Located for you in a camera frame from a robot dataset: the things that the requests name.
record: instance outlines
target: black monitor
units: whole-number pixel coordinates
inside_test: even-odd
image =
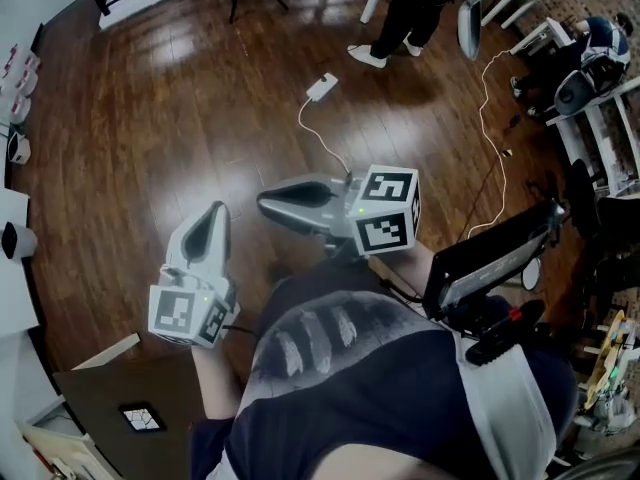
[[[522,272],[559,229],[563,213],[555,201],[545,201],[437,253],[422,302],[427,315],[441,320]]]

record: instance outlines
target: wooden floor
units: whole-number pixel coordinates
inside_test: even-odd
[[[274,264],[299,271],[319,247],[279,229],[257,211],[256,194],[310,171],[341,175],[340,165],[297,126],[306,89],[325,72],[339,79],[306,123],[352,168],[372,162],[420,170],[419,238],[438,250],[456,242],[495,154],[482,138],[480,75],[517,41],[490,24],[476,63],[456,39],[457,5],[419,59],[404,52],[384,70],[346,54],[380,30],[386,4],[364,26],[366,0],[241,0],[227,23],[228,0],[171,0],[113,29],[97,30],[91,0],[64,11],[45,32],[40,83],[27,122],[32,158],[14,170],[13,187],[31,196],[40,245],[33,259],[55,369],[69,369],[131,332],[146,356],[170,350],[147,334],[149,285],[156,281],[172,230],[214,199],[229,206],[230,270],[249,325],[267,299]],[[509,77],[525,65],[503,55],[487,74],[487,130],[505,159],[504,217],[533,204],[527,179],[561,177],[555,139],[523,118]],[[496,166],[470,225],[500,209]],[[571,314],[571,274],[581,244],[566,228],[543,259],[543,297],[552,318]],[[246,375],[252,341],[230,336],[234,366]]]

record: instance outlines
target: shoe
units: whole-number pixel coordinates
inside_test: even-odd
[[[370,44],[362,44],[360,46],[351,45],[349,46],[349,48],[347,48],[347,52],[354,59],[379,69],[382,69],[387,65],[387,57],[385,57],[384,59],[379,59],[371,55]]]
[[[527,115],[529,117],[542,117],[542,112],[538,110],[536,107],[529,107],[527,109]]]
[[[518,77],[511,77],[511,92],[513,93],[514,98],[519,98],[524,94],[522,89],[518,88],[518,84],[520,83],[520,79]]]
[[[413,57],[420,57],[420,54],[422,53],[422,47],[420,46],[413,46],[410,42],[409,42],[409,36],[404,38],[404,41],[402,41],[404,43],[404,45],[407,47],[407,50],[409,50],[409,53],[413,56]]]

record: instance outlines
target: power adapter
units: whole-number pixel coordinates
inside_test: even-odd
[[[311,101],[320,101],[338,83],[338,79],[331,73],[325,73],[320,80],[307,90],[307,96]]]

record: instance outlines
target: person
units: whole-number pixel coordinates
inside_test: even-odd
[[[380,257],[424,289],[427,248]],[[396,299],[364,260],[328,259],[281,281],[257,336],[242,398],[220,343],[192,349],[208,418],[192,430],[194,480],[495,478],[453,335]],[[523,349],[560,442],[577,406],[573,371],[546,343]]]
[[[387,58],[404,43],[409,53],[419,57],[438,28],[440,13],[449,0],[391,0],[380,38],[370,45],[351,45],[354,59],[383,68]]]
[[[560,48],[540,69],[534,70],[524,78],[511,78],[511,90],[515,98],[525,96],[531,89],[542,90],[537,105],[529,107],[531,117],[539,117],[553,104],[557,88],[574,70],[588,64],[599,54],[606,54],[623,68],[629,64],[631,55],[627,37],[633,33],[631,19],[623,12],[615,15],[613,21],[595,16],[576,25],[581,35],[577,41]]]

